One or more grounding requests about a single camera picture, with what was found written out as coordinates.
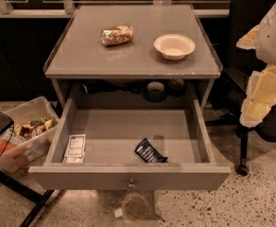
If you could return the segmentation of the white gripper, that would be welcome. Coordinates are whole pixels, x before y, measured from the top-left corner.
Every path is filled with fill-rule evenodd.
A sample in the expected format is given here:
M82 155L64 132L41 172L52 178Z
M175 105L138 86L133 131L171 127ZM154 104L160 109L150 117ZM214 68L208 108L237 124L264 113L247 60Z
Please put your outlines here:
M252 72L241 106L240 123L253 128L263 121L276 104L276 2L259 26L254 26L241 37L236 46L245 50L256 47L257 58L271 63L261 72Z

